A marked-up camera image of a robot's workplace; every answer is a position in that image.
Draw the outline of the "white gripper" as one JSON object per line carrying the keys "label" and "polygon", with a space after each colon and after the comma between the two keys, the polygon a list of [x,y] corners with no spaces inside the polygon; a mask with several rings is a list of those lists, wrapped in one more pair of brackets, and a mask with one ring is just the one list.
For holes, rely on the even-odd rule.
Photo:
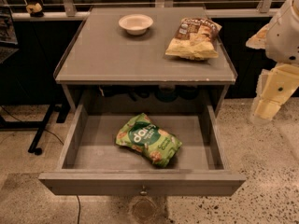
{"label": "white gripper", "polygon": [[271,21],[248,39],[251,49],[265,49],[266,56],[277,62],[270,71],[259,75],[251,120],[271,121],[299,88],[299,15],[296,0],[286,0]]}

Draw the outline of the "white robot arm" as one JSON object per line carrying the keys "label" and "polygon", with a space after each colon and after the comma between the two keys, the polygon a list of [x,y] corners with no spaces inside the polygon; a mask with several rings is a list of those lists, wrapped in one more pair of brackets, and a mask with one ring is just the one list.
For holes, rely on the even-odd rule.
{"label": "white robot arm", "polygon": [[264,49],[266,57],[276,62],[259,75],[251,108],[251,120],[266,123],[299,88],[299,0],[286,0],[246,46]]}

